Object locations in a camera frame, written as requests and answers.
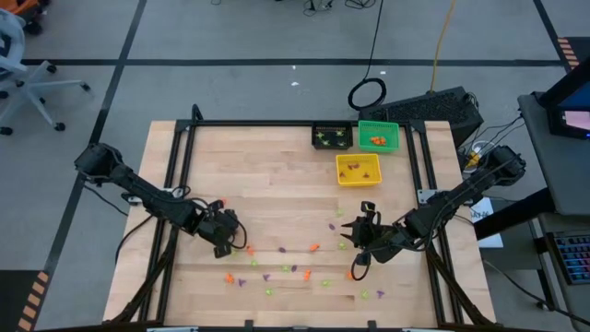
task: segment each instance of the blue screen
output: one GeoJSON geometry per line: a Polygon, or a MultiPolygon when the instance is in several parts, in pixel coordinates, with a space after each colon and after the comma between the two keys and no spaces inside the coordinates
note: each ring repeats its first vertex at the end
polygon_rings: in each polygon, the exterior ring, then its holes
{"type": "Polygon", "coordinates": [[[590,82],[582,85],[570,97],[560,103],[560,107],[568,109],[589,108],[590,107],[590,82]]]}

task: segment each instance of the table leg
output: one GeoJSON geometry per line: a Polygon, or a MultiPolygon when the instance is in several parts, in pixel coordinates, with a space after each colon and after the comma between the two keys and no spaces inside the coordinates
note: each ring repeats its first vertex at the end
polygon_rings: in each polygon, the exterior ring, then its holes
{"type": "Polygon", "coordinates": [[[555,204],[546,187],[475,223],[476,236],[478,240],[485,239],[519,223],[529,221],[540,213],[554,211],[555,204]]]}

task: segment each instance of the yellow basket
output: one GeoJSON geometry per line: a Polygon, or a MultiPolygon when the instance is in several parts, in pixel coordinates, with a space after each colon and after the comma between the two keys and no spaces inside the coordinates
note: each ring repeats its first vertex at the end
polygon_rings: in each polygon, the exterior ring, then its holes
{"type": "Polygon", "coordinates": [[[381,183],[379,157],[374,154],[337,155],[336,176],[342,186],[367,186],[381,183]]]}

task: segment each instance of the black floor stripe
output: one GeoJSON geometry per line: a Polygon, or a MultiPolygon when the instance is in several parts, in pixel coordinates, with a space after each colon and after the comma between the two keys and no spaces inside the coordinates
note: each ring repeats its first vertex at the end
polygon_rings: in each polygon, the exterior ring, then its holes
{"type": "MultiPolygon", "coordinates": [[[[100,107],[99,116],[97,118],[96,124],[94,125],[94,129],[92,130],[92,134],[90,135],[90,143],[98,142],[100,139],[100,134],[102,133],[107,115],[111,109],[114,94],[119,85],[119,81],[121,80],[121,75],[124,69],[124,60],[127,58],[129,51],[131,50],[131,45],[133,43],[134,37],[136,36],[139,21],[141,20],[141,16],[143,15],[144,9],[146,7],[146,1],[147,0],[139,0],[137,4],[136,13],[134,14],[133,20],[131,21],[131,27],[127,32],[123,49],[119,55],[119,60],[117,60],[117,66],[115,67],[114,73],[112,74],[111,82],[109,83],[109,87],[107,88],[107,92],[104,96],[102,106],[100,107]]],[[[53,239],[52,248],[45,262],[45,271],[47,271],[50,276],[54,275],[55,270],[57,269],[59,258],[62,254],[62,251],[64,250],[65,239],[70,231],[70,226],[72,225],[72,220],[74,219],[74,214],[76,213],[77,204],[80,201],[80,197],[82,195],[82,184],[82,177],[79,175],[76,178],[76,182],[74,183],[70,197],[67,200],[64,215],[62,216],[57,233],[53,239]]]]}
{"type": "MultiPolygon", "coordinates": [[[[145,66],[248,66],[248,65],[368,65],[368,59],[55,59],[54,65],[145,65],[145,66]]],[[[40,65],[42,59],[24,60],[24,65],[40,65]]],[[[373,59],[373,65],[432,66],[428,59],[373,59]]],[[[562,60],[439,60],[438,66],[538,67],[562,66],[562,60]]]]}
{"type": "Polygon", "coordinates": [[[543,22],[543,25],[545,26],[545,30],[547,31],[547,34],[549,35],[549,38],[551,39],[551,43],[553,44],[553,48],[555,48],[555,52],[557,52],[558,56],[560,57],[561,65],[565,68],[565,70],[567,72],[569,72],[571,70],[570,65],[568,64],[568,60],[565,58],[565,55],[561,51],[560,43],[557,40],[558,39],[557,32],[555,31],[555,28],[553,27],[553,24],[551,23],[551,20],[549,19],[549,15],[547,14],[547,10],[545,10],[545,7],[543,6],[543,3],[541,2],[541,0],[533,0],[533,3],[535,4],[535,7],[537,8],[538,15],[541,17],[541,21],[543,22]]]}

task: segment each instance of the office chair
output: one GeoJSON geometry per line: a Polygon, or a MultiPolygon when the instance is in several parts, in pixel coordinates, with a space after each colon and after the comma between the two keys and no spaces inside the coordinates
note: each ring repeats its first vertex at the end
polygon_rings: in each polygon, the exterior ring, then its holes
{"type": "MultiPolygon", "coordinates": [[[[0,68],[2,68],[0,69],[0,99],[8,99],[8,105],[0,113],[0,124],[29,101],[53,129],[64,131],[65,124],[55,122],[45,110],[43,106],[45,99],[40,97],[40,93],[69,86],[80,86],[90,93],[90,86],[79,79],[42,82],[41,78],[45,72],[54,74],[57,71],[57,67],[48,61],[43,61],[30,75],[27,75],[27,67],[20,63],[25,52],[25,35],[22,30],[24,25],[23,18],[0,9],[0,36],[4,41],[4,49],[0,49],[0,68]]],[[[0,135],[11,134],[11,128],[0,127],[0,135]]]]}
{"type": "Polygon", "coordinates": [[[0,0],[0,8],[25,19],[25,32],[38,35],[43,32],[39,24],[40,14],[50,4],[50,0],[0,0]]]}

